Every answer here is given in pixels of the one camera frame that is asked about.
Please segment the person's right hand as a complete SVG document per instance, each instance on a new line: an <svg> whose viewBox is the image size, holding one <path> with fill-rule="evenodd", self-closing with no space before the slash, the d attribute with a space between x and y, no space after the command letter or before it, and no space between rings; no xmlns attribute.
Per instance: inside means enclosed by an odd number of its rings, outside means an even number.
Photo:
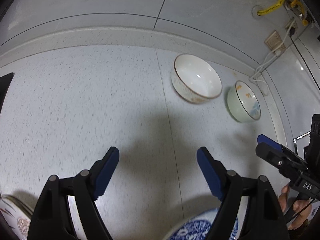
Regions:
<svg viewBox="0 0 320 240"><path fill-rule="evenodd" d="M287 199L288 199L290 190L291 188L289 184L286 184L281 189L281 194L278 197L278 202L283 212L286 210ZM304 224L304 222L307 220L308 216L312 211L312 204L310 202L311 200L308 199L308 200L296 200L293 203L292 209L295 212L294 215L297 215L297 216L291 222L291 224L287 227L288 230L296 230Z"/></svg>

